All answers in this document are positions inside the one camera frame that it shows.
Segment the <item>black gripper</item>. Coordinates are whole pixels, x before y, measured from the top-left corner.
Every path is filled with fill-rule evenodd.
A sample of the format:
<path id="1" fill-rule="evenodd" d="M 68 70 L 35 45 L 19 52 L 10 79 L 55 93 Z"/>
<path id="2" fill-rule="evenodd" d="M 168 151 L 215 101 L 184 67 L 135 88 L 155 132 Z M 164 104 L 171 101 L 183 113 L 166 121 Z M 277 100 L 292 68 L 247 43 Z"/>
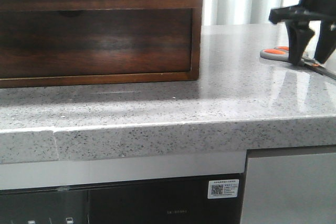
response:
<path id="1" fill-rule="evenodd" d="M 335 0 L 299 0 L 294 6 L 274 8 L 269 21 L 285 22 L 289 40 L 289 62 L 297 66 L 315 32 L 309 27 L 312 20 L 322 21 L 314 59 L 326 63 L 335 51 Z"/>

